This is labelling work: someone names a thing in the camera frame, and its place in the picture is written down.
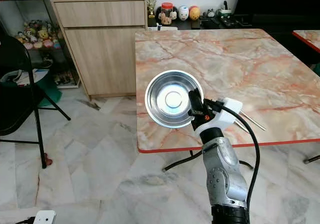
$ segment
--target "marble table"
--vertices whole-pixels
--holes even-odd
[[[320,30],[294,30],[293,35],[320,53]]]
[[[243,111],[266,128],[249,122],[260,145],[320,141],[320,78],[263,30],[138,32],[135,44],[140,152],[201,149],[191,125],[162,127],[145,108],[148,83],[170,69],[195,76],[206,98],[242,101]],[[253,145],[236,125],[223,133],[235,147]]]

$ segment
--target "white tile floor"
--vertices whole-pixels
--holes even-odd
[[[66,90],[56,111],[41,110],[45,151],[53,159],[41,169],[32,144],[0,143],[0,223],[16,223],[40,209],[54,209],[57,224],[210,223],[202,158],[163,173],[188,152],[137,152],[135,97],[94,100],[82,89]],[[34,117],[7,138],[36,140]],[[236,148],[254,164],[252,147]],[[319,223],[319,143],[261,147],[251,201],[251,223]],[[241,167],[247,183],[252,172]]]

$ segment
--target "metal bowl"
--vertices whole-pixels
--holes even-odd
[[[159,125],[167,128],[181,128],[189,125],[193,117],[190,109],[189,91],[198,88],[204,94],[199,82],[191,74],[180,70],[168,70],[155,76],[145,91],[145,107],[149,116]]]

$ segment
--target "cabinet door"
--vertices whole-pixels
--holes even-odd
[[[65,30],[89,95],[136,92],[135,35],[144,28]]]

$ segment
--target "cabinet drawer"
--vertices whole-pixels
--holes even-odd
[[[144,28],[65,31],[89,95],[136,92],[135,32]]]
[[[55,3],[64,27],[145,25],[144,1]]]

